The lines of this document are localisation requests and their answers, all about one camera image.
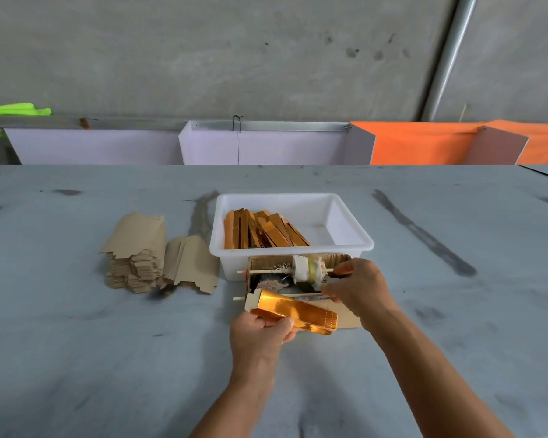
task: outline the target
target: concrete wall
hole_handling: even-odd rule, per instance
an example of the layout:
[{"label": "concrete wall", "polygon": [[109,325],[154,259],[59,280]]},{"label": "concrete wall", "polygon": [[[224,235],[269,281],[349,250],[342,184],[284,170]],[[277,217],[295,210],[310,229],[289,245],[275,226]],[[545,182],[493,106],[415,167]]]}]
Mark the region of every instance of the concrete wall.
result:
[{"label": "concrete wall", "polygon": [[548,122],[548,0],[478,0],[436,121]]},{"label": "concrete wall", "polygon": [[0,104],[413,120],[454,2],[0,0]]}]

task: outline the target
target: cardboard box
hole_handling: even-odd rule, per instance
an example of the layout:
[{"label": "cardboard box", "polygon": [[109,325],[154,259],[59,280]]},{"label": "cardboard box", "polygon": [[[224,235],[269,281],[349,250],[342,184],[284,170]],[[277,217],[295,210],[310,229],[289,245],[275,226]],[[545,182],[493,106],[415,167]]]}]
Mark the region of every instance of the cardboard box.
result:
[{"label": "cardboard box", "polygon": [[[327,268],[333,268],[347,260],[351,260],[351,257],[346,253],[313,253],[303,254],[302,256],[308,258],[322,258]],[[292,255],[265,255],[265,256],[251,256],[248,259],[248,271],[250,270],[270,270],[276,266],[291,265]],[[329,277],[336,277],[333,273],[329,273]],[[245,282],[245,294],[246,296],[253,291],[250,288],[250,279],[246,279]],[[361,327],[361,320],[353,315],[353,313],[345,307],[343,303],[336,303],[330,298],[326,298],[320,301],[305,301],[308,304],[335,312],[338,316],[337,329],[350,329]]]}]

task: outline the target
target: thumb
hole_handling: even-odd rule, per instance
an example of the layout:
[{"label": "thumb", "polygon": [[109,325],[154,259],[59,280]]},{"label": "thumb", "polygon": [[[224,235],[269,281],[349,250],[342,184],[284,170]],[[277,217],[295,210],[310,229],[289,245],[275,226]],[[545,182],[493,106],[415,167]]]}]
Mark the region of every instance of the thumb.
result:
[{"label": "thumb", "polygon": [[286,335],[290,333],[293,326],[294,318],[287,316],[286,318],[282,318],[280,321],[278,321],[275,326],[268,328],[268,331],[272,337],[276,338],[277,340],[280,339],[280,343],[282,344],[282,340],[286,338]]}]

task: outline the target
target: wooden stick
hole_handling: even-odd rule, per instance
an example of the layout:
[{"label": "wooden stick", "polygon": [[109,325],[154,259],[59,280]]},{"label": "wooden stick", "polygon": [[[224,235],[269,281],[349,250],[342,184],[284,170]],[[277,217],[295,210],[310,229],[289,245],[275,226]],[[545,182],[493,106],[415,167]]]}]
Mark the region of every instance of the wooden stick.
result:
[{"label": "wooden stick", "polygon": [[[327,273],[333,272],[332,269],[322,269],[322,271],[327,272]],[[238,273],[245,273],[245,271],[244,270],[238,270]],[[250,270],[248,273],[250,275],[253,275],[255,273],[288,273],[288,272],[286,272],[284,270]]]},{"label": "wooden stick", "polygon": [[[279,294],[283,297],[291,297],[291,298],[299,298],[299,297],[317,297],[319,295],[322,295],[321,292],[311,292],[307,294]],[[245,297],[234,297],[234,301],[244,301]]]}]

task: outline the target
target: plastic bin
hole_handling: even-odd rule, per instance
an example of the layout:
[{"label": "plastic bin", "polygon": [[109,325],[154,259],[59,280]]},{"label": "plastic bin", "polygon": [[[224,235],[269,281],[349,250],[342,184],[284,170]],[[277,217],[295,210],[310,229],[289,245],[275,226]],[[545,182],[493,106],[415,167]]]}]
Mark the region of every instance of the plastic bin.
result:
[{"label": "plastic bin", "polygon": [[[223,220],[227,212],[240,208],[253,212],[266,209],[284,215],[312,246],[225,250]],[[250,256],[347,253],[358,257],[364,250],[371,249],[373,240],[336,194],[223,194],[217,198],[209,250],[221,260],[229,281],[244,280],[244,275],[237,271],[247,269]]]}]

